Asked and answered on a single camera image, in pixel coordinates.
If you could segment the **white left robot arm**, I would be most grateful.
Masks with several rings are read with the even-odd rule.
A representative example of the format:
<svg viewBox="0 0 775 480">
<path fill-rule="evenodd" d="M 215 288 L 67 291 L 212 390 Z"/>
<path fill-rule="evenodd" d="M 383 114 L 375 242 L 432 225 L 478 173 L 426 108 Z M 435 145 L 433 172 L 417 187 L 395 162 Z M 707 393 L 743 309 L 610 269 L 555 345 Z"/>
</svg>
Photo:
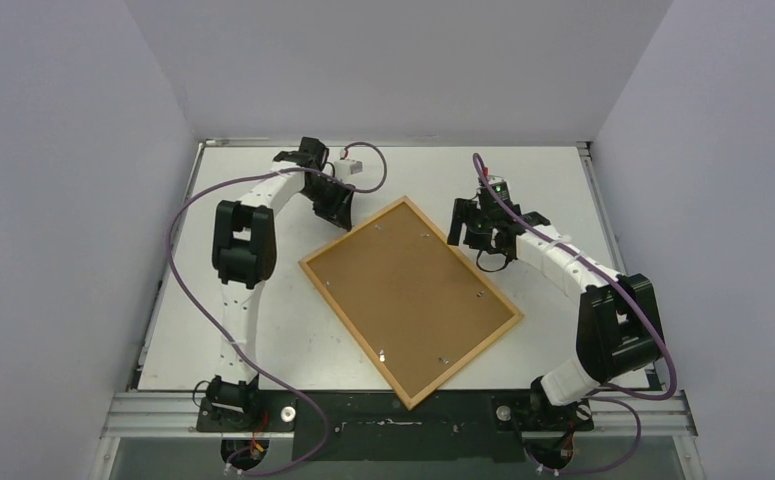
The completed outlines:
<svg viewBox="0 0 775 480">
<path fill-rule="evenodd" d="M 211 265 L 223 285 L 221 328 L 226 355 L 214 374 L 208 396 L 233 393 L 222 406 L 222 416 L 233 428 L 245 431 L 260 420 L 256 398 L 264 372 L 256 367 L 256 336 L 263 289 L 278 260 L 276 215 L 296 196 L 309 200 L 315 216 L 349 231 L 356 188 L 339 167 L 329 165 L 329 147 L 304 137 L 295 150 L 279 152 L 270 170 L 237 200 L 222 200 L 214 213 Z"/>
</svg>

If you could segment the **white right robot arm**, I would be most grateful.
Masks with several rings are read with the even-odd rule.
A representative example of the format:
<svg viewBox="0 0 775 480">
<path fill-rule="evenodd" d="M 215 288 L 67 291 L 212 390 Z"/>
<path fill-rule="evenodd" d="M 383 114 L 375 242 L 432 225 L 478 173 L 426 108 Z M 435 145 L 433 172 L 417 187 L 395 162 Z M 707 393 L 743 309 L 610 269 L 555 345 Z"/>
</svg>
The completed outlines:
<svg viewBox="0 0 775 480">
<path fill-rule="evenodd" d="M 537 394 L 528 402 L 528 414 L 538 427 L 556 427 L 569 404 L 664 357 L 651 282 L 601 265 L 546 217 L 522 212 L 505 180 L 491 177 L 475 197 L 454 200 L 447 242 L 501 255 L 506 264 L 524 263 L 578 307 L 574 354 L 532 383 Z"/>
</svg>

